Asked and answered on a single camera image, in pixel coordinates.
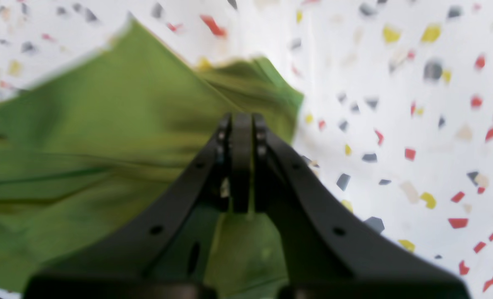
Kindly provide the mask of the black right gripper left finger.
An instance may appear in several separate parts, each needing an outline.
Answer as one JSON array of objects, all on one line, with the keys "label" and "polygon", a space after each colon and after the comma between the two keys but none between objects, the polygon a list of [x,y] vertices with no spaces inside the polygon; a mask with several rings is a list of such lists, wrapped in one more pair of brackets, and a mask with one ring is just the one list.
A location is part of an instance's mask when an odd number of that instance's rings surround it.
[{"label": "black right gripper left finger", "polygon": [[103,240],[46,267],[25,299],[216,299],[203,284],[220,214],[247,212],[252,117],[226,114],[184,172]]}]

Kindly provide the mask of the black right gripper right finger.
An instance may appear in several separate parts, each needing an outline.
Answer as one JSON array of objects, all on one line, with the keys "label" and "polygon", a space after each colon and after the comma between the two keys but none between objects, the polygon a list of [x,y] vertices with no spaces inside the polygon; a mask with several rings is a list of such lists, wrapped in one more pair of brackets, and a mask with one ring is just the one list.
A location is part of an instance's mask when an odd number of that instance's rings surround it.
[{"label": "black right gripper right finger", "polygon": [[468,299],[459,278],[349,212],[292,147],[253,115],[255,209],[278,229],[289,284],[280,299]]}]

